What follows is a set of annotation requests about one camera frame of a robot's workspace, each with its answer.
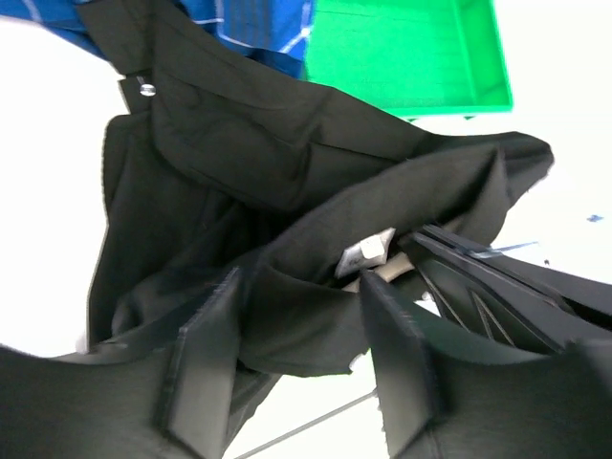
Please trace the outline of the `black button shirt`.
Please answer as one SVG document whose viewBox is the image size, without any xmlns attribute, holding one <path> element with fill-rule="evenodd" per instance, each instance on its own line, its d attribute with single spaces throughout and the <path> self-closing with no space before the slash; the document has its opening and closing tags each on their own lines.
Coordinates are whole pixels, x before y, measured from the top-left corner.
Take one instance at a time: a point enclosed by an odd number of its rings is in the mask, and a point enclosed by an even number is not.
<svg viewBox="0 0 612 459">
<path fill-rule="evenodd" d="M 99 343 L 241 271 L 228 444 L 282 375 L 345 374 L 366 351 L 343 252 L 449 224 L 490 243 L 553 162 L 517 132 L 427 132 L 233 52 L 171 1 L 89 1 L 87 34 L 122 75 L 106 129 L 108 227 L 89 294 Z"/>
</svg>

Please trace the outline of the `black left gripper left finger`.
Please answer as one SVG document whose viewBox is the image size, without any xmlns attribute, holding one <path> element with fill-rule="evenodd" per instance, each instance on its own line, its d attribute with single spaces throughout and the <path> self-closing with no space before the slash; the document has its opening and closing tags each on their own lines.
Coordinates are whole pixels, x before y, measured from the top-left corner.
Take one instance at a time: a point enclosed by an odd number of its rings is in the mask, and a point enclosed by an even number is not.
<svg viewBox="0 0 612 459">
<path fill-rule="evenodd" d="M 5 458 L 219 458 L 241 273 L 89 354 L 1 351 Z"/>
</svg>

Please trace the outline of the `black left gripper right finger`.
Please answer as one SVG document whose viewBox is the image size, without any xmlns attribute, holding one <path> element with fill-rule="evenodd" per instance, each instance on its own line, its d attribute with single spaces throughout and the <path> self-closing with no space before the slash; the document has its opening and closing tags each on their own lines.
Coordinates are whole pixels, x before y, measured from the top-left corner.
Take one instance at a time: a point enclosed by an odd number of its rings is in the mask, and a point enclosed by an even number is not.
<svg viewBox="0 0 612 459">
<path fill-rule="evenodd" d="M 611 344 L 540 355 L 486 339 L 377 274 L 360 302 L 393 458 L 607 458 Z"/>
</svg>

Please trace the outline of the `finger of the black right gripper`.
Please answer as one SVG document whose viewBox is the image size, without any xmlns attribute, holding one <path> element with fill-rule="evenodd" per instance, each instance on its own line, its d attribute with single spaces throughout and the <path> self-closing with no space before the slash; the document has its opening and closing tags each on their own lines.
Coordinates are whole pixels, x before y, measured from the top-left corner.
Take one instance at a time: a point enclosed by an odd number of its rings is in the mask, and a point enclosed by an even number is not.
<svg viewBox="0 0 612 459">
<path fill-rule="evenodd" d="M 470 241 L 446 229 L 426 225 L 413 233 L 413 241 L 426 248 L 443 247 L 452 264 L 461 268 L 470 262 L 477 268 L 508 277 L 515 285 L 528 287 L 551 298 L 560 309 L 609 330 L 611 328 L 611 286 L 523 262 L 500 250 Z"/>
<path fill-rule="evenodd" d="M 441 317 L 461 328 L 513 348 L 553 354 L 559 345 L 528 326 L 517 314 L 472 281 L 454 273 L 436 279 L 420 272 Z"/>
</svg>

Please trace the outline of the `green plastic tray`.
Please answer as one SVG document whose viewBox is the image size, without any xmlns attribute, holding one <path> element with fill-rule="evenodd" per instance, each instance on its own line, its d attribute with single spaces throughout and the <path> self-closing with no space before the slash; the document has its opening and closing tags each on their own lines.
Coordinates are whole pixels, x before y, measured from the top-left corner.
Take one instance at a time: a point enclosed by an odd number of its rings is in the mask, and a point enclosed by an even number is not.
<svg viewBox="0 0 612 459">
<path fill-rule="evenodd" d="M 406 120 L 514 107 L 490 0 L 319 1 L 303 77 Z"/>
</svg>

